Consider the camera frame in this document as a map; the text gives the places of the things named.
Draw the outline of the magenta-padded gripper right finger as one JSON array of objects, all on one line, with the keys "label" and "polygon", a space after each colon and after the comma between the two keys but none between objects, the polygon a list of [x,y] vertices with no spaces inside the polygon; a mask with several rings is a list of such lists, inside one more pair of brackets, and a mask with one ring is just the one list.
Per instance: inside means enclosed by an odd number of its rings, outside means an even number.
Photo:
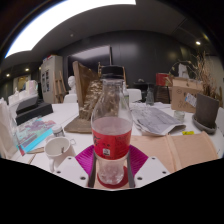
[{"label": "magenta-padded gripper right finger", "polygon": [[129,147],[127,171],[131,188],[143,187],[170,174],[157,157],[148,157],[134,146]]}]

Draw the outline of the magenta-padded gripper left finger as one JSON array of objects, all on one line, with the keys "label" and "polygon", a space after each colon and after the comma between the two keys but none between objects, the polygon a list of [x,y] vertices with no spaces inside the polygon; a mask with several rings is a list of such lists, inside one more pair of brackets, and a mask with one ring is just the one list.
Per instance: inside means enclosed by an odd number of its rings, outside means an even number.
[{"label": "magenta-padded gripper left finger", "polygon": [[93,188],[96,177],[96,157],[91,145],[75,157],[68,156],[54,174],[82,187]]}]

